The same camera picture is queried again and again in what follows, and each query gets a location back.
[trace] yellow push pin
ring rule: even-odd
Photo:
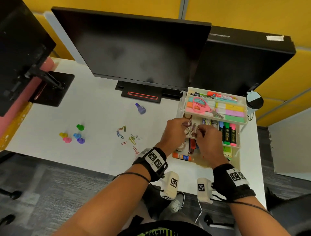
[[[68,137],[68,134],[67,133],[59,133],[59,136],[63,138],[67,138]]]

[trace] monitor stand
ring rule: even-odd
[[[183,96],[183,93],[180,90],[160,88],[124,81],[118,81],[115,89],[122,91],[122,97],[129,97],[156,103],[160,103],[162,97],[179,100]]]
[[[73,74],[45,72],[35,67],[32,67],[25,76],[28,78],[37,76],[42,79],[30,102],[48,106],[59,106],[75,77]]]

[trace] white desk surface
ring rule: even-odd
[[[15,133],[7,150],[54,162],[117,175],[128,169],[135,160],[130,134],[142,137],[136,148],[142,151],[153,147],[161,138],[166,121],[176,117],[178,101],[162,98],[160,104],[121,97],[115,90],[116,80],[94,77],[86,65],[60,59],[55,71],[74,74],[75,78],[59,107],[33,104],[30,112]],[[147,112],[140,115],[135,102]],[[70,144],[58,135],[77,133],[77,124],[85,138],[79,144],[74,138]],[[118,128],[126,125],[121,139]],[[240,135],[240,169],[255,191],[258,200],[266,206],[256,118],[250,121]],[[203,168],[183,160],[167,159],[167,171],[179,175],[179,191],[197,194],[197,178],[213,180],[211,168]]]

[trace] floor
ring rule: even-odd
[[[268,130],[259,127],[258,137],[265,186],[284,199],[311,193],[311,182],[274,173]],[[0,165],[0,187],[8,191],[21,190],[23,195],[15,201],[0,196],[0,218],[16,215],[12,224],[0,229],[0,235],[51,235],[112,178],[103,173],[16,154]],[[232,230],[208,227],[203,221],[209,214],[214,223],[233,223],[226,204],[201,203],[201,206],[203,213],[199,221],[205,230],[212,235],[235,235]],[[200,207],[195,195],[186,194],[182,211],[192,220],[197,218]]]

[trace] scissors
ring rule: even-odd
[[[192,109],[194,112],[197,112],[197,113],[204,113],[204,112],[210,112],[212,113],[213,115],[215,116],[218,116],[219,118],[224,118],[223,116],[219,115],[216,111],[214,111],[213,109],[211,109],[205,100],[203,100],[202,98],[200,97],[195,97],[193,99],[193,105],[192,105]]]

